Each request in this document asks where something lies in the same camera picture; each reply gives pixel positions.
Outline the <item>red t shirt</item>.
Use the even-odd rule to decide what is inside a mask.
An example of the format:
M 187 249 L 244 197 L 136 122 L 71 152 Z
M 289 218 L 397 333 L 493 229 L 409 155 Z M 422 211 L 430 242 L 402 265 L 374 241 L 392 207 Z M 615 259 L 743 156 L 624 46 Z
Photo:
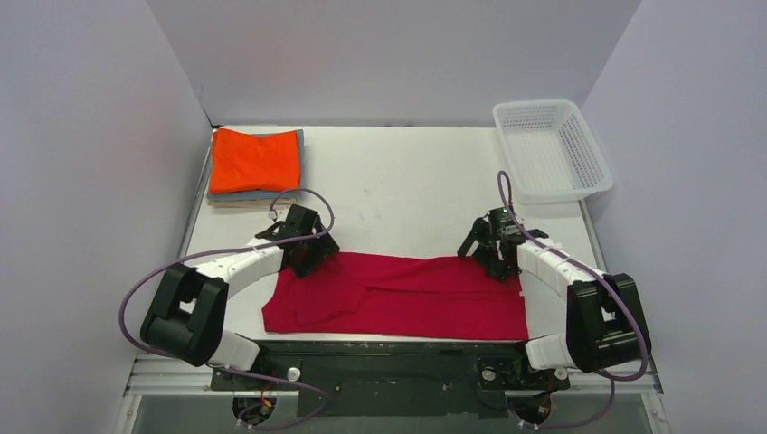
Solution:
M 473 259 L 339 252 L 300 278 L 282 270 L 261 310 L 266 331 L 522 341 L 518 281 L 497 281 Z

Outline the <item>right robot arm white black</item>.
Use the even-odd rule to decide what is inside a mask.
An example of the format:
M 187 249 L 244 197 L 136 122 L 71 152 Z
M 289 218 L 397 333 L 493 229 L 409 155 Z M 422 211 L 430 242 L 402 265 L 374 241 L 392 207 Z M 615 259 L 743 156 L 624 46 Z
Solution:
M 538 229 L 527 229 L 510 208 L 477 218 L 457 254 L 471 257 L 487 277 L 506 282 L 535 276 L 565 303 L 565 330 L 531 338 L 511 363 L 517 384 L 535 387 L 547 370 L 575 368 L 631 382 L 649 368 L 651 340 L 635 280 L 611 275 L 566 253 Z

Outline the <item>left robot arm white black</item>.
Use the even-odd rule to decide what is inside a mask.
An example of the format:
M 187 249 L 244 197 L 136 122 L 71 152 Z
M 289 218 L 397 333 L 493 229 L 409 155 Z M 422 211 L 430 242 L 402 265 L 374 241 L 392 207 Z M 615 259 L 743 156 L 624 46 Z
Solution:
M 192 366 L 209 365 L 246 388 L 272 382 L 267 347 L 224 326 L 229 300 L 262 278 L 290 270 L 298 278 L 316 271 L 340 251 L 318 212 L 293 204 L 241 248 L 200 253 L 199 264 L 182 259 L 162 270 L 139 336 L 159 353 Z

